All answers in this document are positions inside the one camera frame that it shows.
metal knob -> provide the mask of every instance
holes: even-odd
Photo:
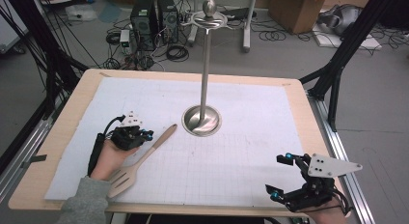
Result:
[[[214,0],[204,0],[203,10],[206,17],[213,17],[216,13],[216,2]]]

electronic equipment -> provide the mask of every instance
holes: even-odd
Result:
[[[178,41],[178,13],[174,0],[157,0],[159,29],[164,43]]]
[[[115,122],[119,121],[121,124],[114,130],[108,132],[109,127]],[[151,141],[153,138],[152,130],[144,130],[140,128],[143,122],[138,118],[133,111],[130,111],[127,116],[122,115],[114,118],[102,133],[96,135],[93,151],[88,162],[88,176],[94,171],[98,162],[99,155],[102,152],[103,143],[106,139],[114,142],[115,146],[124,151],[138,148],[146,141]]]
[[[127,29],[121,30],[120,44],[123,48],[123,53],[126,55],[132,54],[132,42],[130,41],[130,31]]]
[[[130,15],[137,50],[153,51],[158,34],[156,11],[153,0],[135,0]]]
[[[349,206],[345,196],[335,187],[333,177],[362,170],[361,164],[319,154],[313,154],[313,157],[308,154],[277,155],[277,162],[287,165],[293,165],[295,162],[306,183],[302,188],[289,193],[284,193],[282,189],[266,184],[267,193],[274,202],[285,205],[292,212],[297,212],[304,208],[319,207],[338,196],[344,215],[353,209]]]

white paper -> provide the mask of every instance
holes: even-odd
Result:
[[[169,126],[178,127],[142,164],[136,183],[113,202],[273,207],[279,204],[270,201],[266,183],[285,192],[301,187],[299,168],[276,162],[277,154],[303,154],[284,88],[209,83],[207,104],[222,117],[221,128],[209,137],[193,136],[181,124],[184,111],[199,104],[200,96],[199,82],[104,78],[45,199],[75,194],[96,134],[131,110],[154,135],[124,165],[136,162]]]

cardboard box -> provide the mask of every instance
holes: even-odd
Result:
[[[268,14],[289,33],[313,30],[325,0],[271,0]]]
[[[268,9],[270,5],[270,0],[256,0],[255,8]]]

gray sleeve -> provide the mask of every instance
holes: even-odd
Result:
[[[105,224],[106,195],[110,187],[110,182],[82,178],[75,196],[63,204],[63,214],[56,224]]]

